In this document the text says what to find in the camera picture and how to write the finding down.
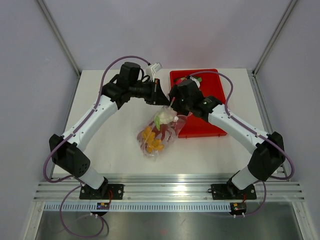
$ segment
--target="white tabletop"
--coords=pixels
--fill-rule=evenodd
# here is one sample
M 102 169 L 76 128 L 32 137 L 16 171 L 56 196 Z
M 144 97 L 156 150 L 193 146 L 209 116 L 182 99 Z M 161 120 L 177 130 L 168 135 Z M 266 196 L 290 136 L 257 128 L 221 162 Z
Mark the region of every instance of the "white tabletop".
M 162 69 L 160 79 L 163 92 L 170 89 L 169 73 L 176 69 Z M 232 112 L 259 129 L 264 129 L 246 69 L 218 69 L 233 82 L 229 101 Z M 74 97 L 66 128 L 69 129 L 95 102 L 103 70 L 84 70 Z M 110 70 L 107 83 L 119 70 Z M 225 96 L 229 83 L 220 78 Z M 246 166 L 251 155 L 231 136 L 177 139 L 156 159 L 145 157 L 137 143 L 139 127 L 147 124 L 160 106 L 145 104 L 143 99 L 131 99 L 111 116 L 93 136 L 84 153 L 91 165 L 102 174 L 226 174 Z M 56 166 L 53 176 L 66 172 Z

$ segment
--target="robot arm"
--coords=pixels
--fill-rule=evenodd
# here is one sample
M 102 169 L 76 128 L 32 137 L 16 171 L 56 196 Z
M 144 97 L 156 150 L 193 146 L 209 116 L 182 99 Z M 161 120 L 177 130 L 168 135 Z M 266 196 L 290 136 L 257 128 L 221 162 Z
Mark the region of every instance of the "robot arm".
M 284 149 L 283 138 L 279 133 L 269 134 L 259 130 L 228 111 L 233 118 L 257 134 L 248 131 L 230 118 L 221 101 L 213 96 L 204 97 L 194 80 L 187 78 L 173 86 L 169 96 L 171 107 L 176 112 L 186 116 L 191 112 L 196 117 L 221 128 L 252 154 L 249 164 L 232 176 L 226 184 L 227 191 L 232 197 L 257 181 L 266 181 L 284 162 L 285 157 L 274 146 L 257 136 L 261 135 Z
M 90 165 L 90 160 L 83 152 L 102 124 L 130 98 L 143 98 L 149 105 L 170 104 L 162 92 L 159 79 L 154 78 L 160 68 L 159 63 L 147 67 L 147 73 L 150 73 L 151 77 L 150 80 L 142 82 L 138 80 L 140 66 L 126 62 L 121 66 L 119 74 L 103 86 L 97 105 L 93 104 L 87 113 L 61 136 L 54 134 L 49 140 L 50 149 L 53 151 L 58 144 L 68 138 L 52 155 L 52 161 L 92 189 L 97 190 L 94 193 L 97 198 L 106 193 L 108 180 Z

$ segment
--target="gray wall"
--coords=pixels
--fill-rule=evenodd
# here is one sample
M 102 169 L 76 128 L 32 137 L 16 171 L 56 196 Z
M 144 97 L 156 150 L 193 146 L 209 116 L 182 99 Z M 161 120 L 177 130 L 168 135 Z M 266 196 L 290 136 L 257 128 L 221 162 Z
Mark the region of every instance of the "gray wall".
M 0 235 L 16 240 L 77 78 L 33 0 L 2 2 L 0 32 Z
M 258 74 L 320 236 L 320 1 L 300 1 Z
M 78 65 L 253 68 L 289 0 L 46 0 Z

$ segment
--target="purple cable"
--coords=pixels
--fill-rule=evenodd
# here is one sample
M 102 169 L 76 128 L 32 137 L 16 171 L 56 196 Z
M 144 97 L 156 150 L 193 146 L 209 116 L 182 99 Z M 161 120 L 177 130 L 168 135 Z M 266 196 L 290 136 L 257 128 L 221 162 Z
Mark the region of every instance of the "purple cable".
M 261 203 L 261 205 L 260 205 L 256 210 L 254 210 L 253 212 L 250 212 L 250 213 L 246 214 L 247 217 L 256 215 L 258 212 L 261 211 L 261 209 L 263 208 L 263 206 L 264 206 L 265 203 L 266 203 L 266 199 L 267 199 L 267 187 L 266 187 L 266 184 L 265 184 L 264 181 L 262 181 L 262 184 L 263 184 L 263 188 L 264 188 L 264 196 L 263 196 L 262 203 Z
M 226 97 L 226 100 L 225 100 L 225 104 L 224 104 L 224 109 L 225 109 L 225 112 L 226 114 L 232 119 L 234 120 L 236 123 L 238 123 L 240 126 L 242 126 L 243 128 L 247 129 L 249 132 L 251 132 L 252 134 L 258 136 L 259 138 L 263 139 L 264 141 L 268 142 L 269 144 L 271 144 L 272 146 L 274 146 L 280 153 L 282 153 L 285 158 L 288 160 L 289 164 L 290 164 L 290 167 L 291 167 L 291 173 L 289 176 L 286 176 L 286 177 L 278 177 L 278 176 L 270 176 L 270 178 L 273 178 L 273 179 L 277 179 L 277 180 L 288 180 L 290 178 L 293 177 L 293 175 L 295 174 L 295 165 L 294 163 L 292 162 L 291 158 L 288 156 L 288 154 L 286 154 L 285 151 L 283 151 L 278 145 L 276 145 L 274 142 L 272 142 L 271 140 L 269 140 L 268 138 L 264 137 L 264 136 L 261 136 L 259 135 L 256 131 L 254 131 L 253 129 L 251 129 L 250 127 L 248 127 L 247 125 L 243 124 L 241 121 L 239 121 L 237 118 L 235 118 L 234 116 L 232 116 L 228 110 L 228 102 L 229 102 L 229 99 L 231 97 L 231 94 L 234 90 L 234 84 L 232 83 L 232 81 L 230 80 L 230 78 L 228 78 L 226 75 L 220 73 L 220 72 L 217 72 L 217 71 L 198 71 L 198 72 L 194 72 L 192 74 L 190 74 L 190 76 L 194 76 L 194 75 L 198 75 L 198 74 L 206 74 L 206 73 L 212 73 L 212 74 L 217 74 L 217 75 L 220 75 L 222 77 L 224 77 L 229 83 L 230 83 L 230 86 L 231 86 L 231 89 L 230 89 L 230 92 L 228 94 L 228 96 Z
M 78 222 L 79 220 L 85 219 L 85 218 L 87 218 L 87 217 L 92 217 L 92 216 L 91 216 L 90 214 L 82 215 L 82 216 L 78 217 L 76 220 L 74 220 L 72 223 L 70 223 L 69 225 L 67 225 L 66 227 L 69 228 L 69 227 L 71 227 L 73 224 L 75 224 L 76 222 Z M 66 230 L 64 227 L 63 227 L 62 229 L 60 229 L 60 230 L 54 230 L 54 229 L 52 229 L 52 227 L 51 227 L 50 225 L 49 225 L 49 228 L 50 228 L 50 230 L 51 230 L 54 234 L 59 234 L 59 233 L 61 233 L 61 232 L 63 232 L 63 231 Z
M 62 224 L 63 228 L 64 228 L 69 234 L 71 234 L 71 235 L 73 235 L 73 236 L 76 236 L 76 237 L 78 237 L 78 238 L 81 238 L 81 239 L 92 239 L 92 238 L 95 238 L 95 237 L 99 236 L 99 235 L 101 234 L 101 232 L 103 231 L 103 229 L 104 229 L 105 220 L 104 220 L 101 216 L 97 215 L 97 217 L 101 220 L 101 223 L 102 223 L 101 229 L 100 229 L 99 232 L 97 232 L 96 234 L 91 235 L 91 236 L 82 236 L 82 235 L 79 235 L 79 234 L 76 234 L 76 233 L 70 231 L 69 228 L 68 228 L 68 226 L 65 224 L 64 219 L 63 219 L 63 217 L 62 217 L 62 208 L 63 208 L 63 205 L 64 205 L 66 199 L 69 197 L 69 195 L 70 195 L 73 191 L 75 191 L 76 189 L 78 189 L 78 188 L 80 188 L 80 187 L 81 187 L 81 185 L 79 185 L 79 186 L 75 187 L 74 189 L 72 189 L 70 192 L 68 192 L 68 194 L 67 194 L 67 195 L 64 197 L 64 199 L 62 200 L 61 205 L 60 205 L 60 208 L 59 208 L 60 221 L 61 221 L 61 224 Z
M 95 112 L 95 108 L 98 106 L 99 104 L 99 101 L 100 101 L 100 98 L 101 98 L 101 95 L 102 95 L 102 88 L 104 86 L 104 80 L 105 80 L 105 77 L 106 77 L 106 74 L 107 72 L 109 71 L 109 69 L 114 65 L 116 64 L 117 62 L 123 60 L 123 59 L 140 59 L 142 61 L 144 61 L 145 63 L 147 63 L 148 65 L 150 65 L 150 62 L 148 62 L 147 60 L 145 60 L 144 58 L 142 57 L 139 57 L 139 56 L 134 56 L 134 55 L 128 55 L 128 56 L 123 56 L 123 57 L 120 57 L 118 58 L 117 60 L 113 61 L 104 71 L 103 75 L 102 75 L 102 78 L 101 78 L 101 83 L 100 83 L 100 89 L 99 89 L 99 95 L 98 95 L 98 98 L 95 102 L 95 105 L 94 105 L 94 109 L 92 109 L 89 114 L 85 117 L 85 119 L 78 125 L 78 127 L 76 127 L 72 134 L 70 134 L 69 136 L 67 136 L 62 142 L 60 142 L 53 150 L 52 152 L 50 152 L 49 156 L 46 158 L 44 164 L 43 164 L 43 168 L 42 168 L 42 174 L 43 174 L 43 177 L 44 179 L 49 182 L 49 183 L 52 183 L 52 184 L 55 184 L 55 183 L 59 183 L 63 180 L 66 180 L 70 177 L 72 177 L 72 175 L 68 175 L 68 176 L 65 176 L 63 178 L 59 178 L 58 180 L 51 180 L 48 176 L 47 176 L 47 166 L 48 166 L 48 163 L 50 161 L 50 159 L 52 158 L 53 154 L 55 154 L 55 152 L 66 142 L 68 141 L 85 123 L 86 121 L 91 117 L 91 115 Z

